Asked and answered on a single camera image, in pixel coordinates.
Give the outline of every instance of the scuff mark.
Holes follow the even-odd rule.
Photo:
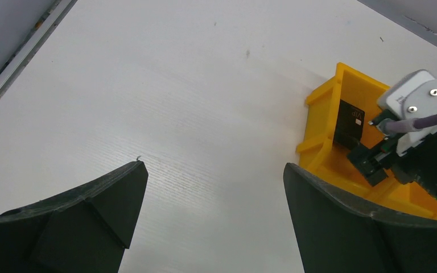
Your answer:
[[[413,18],[411,18],[411,17],[408,17],[408,16],[406,16],[406,15],[403,15],[403,16],[404,16],[406,19],[412,21],[413,23],[420,25],[422,28],[424,28],[424,30],[426,30],[426,31],[432,33],[433,35],[437,36],[437,32],[433,31],[431,28],[429,28],[429,27],[427,27],[427,26],[421,24],[420,22],[416,21],[415,19],[413,19]]]

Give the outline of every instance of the screw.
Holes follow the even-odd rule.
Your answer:
[[[417,108],[416,106],[410,106],[410,107],[408,107],[408,112],[410,112],[410,113],[414,113],[414,112],[416,112],[416,111],[418,111],[418,108]]]
[[[437,89],[432,89],[432,90],[430,91],[430,95],[432,95],[432,96],[437,96]]]

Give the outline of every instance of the gray cable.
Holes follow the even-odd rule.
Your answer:
[[[384,125],[388,134],[409,133],[437,125],[437,114],[426,118],[413,118],[404,121],[392,121]]]

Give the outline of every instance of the yellow bin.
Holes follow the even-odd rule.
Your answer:
[[[338,63],[336,75],[315,89],[306,99],[309,106],[304,142],[297,146],[299,165],[324,181],[354,195],[390,209],[437,220],[437,201],[416,182],[402,185],[393,174],[371,187],[346,158],[346,148],[333,143],[339,111],[344,100],[365,112],[370,121],[381,109],[376,100],[389,87],[375,79]],[[374,127],[364,125],[361,143],[372,148],[382,139]]]

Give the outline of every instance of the table surface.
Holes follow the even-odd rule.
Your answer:
[[[339,61],[437,76],[436,47],[355,0],[79,0],[0,100],[0,213],[141,155],[120,272],[301,272],[282,171]]]

